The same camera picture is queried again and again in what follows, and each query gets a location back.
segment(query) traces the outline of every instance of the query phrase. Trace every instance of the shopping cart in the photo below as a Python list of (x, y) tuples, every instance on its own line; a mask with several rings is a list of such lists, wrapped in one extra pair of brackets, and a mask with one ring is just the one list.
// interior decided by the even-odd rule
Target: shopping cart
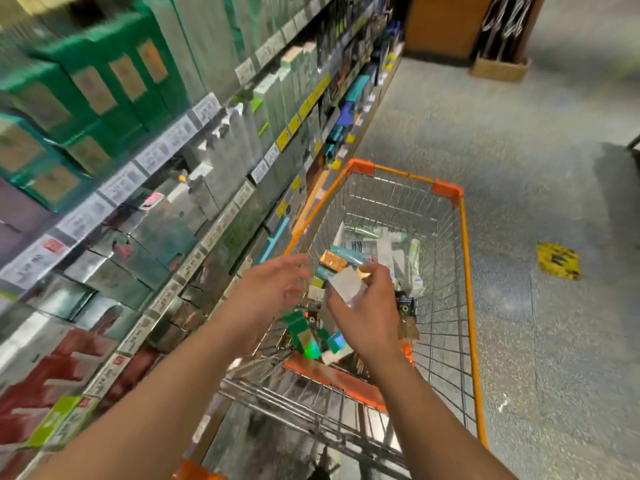
[[(386, 226), (420, 240), (425, 293), (417, 300), (415, 367), (486, 446), (462, 190), (351, 160), (287, 252), (307, 252), (315, 269), (341, 224)], [(379, 390), (294, 352), (282, 321), (265, 334), (252, 361), (225, 380), (222, 393), (351, 456), (363, 472), (409, 476)]]

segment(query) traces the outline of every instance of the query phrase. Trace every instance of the gray floor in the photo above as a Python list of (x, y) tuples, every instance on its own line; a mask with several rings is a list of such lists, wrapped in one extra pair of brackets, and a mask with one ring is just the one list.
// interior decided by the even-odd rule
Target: gray floor
[[(638, 20), (547, 0), (517, 85), (404, 59), (358, 149), (465, 189), (486, 430), (523, 480), (640, 478)], [(540, 272), (539, 240), (584, 279)]]

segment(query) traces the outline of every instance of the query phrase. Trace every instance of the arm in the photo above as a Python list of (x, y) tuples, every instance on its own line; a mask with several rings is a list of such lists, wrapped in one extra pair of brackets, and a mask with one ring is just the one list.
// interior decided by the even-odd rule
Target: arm
[(246, 271), (220, 311), (29, 480), (169, 479), (229, 364), (297, 304), (306, 255)]
[(346, 306), (332, 293), (329, 308), (385, 398), (412, 478), (515, 480), (464, 428), (400, 350), (399, 316), (388, 269), (373, 264), (362, 270), (372, 275), (356, 307)]

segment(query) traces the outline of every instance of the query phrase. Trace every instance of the person's right hand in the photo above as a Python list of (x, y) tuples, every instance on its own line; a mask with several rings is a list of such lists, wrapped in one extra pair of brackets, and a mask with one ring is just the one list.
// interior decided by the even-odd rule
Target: person's right hand
[(335, 290), (331, 290), (328, 305), (347, 343), (367, 363), (377, 356), (395, 355), (400, 351), (400, 316), (388, 268), (381, 264), (366, 264), (360, 270), (371, 273), (364, 279), (369, 288), (360, 302), (351, 308)]

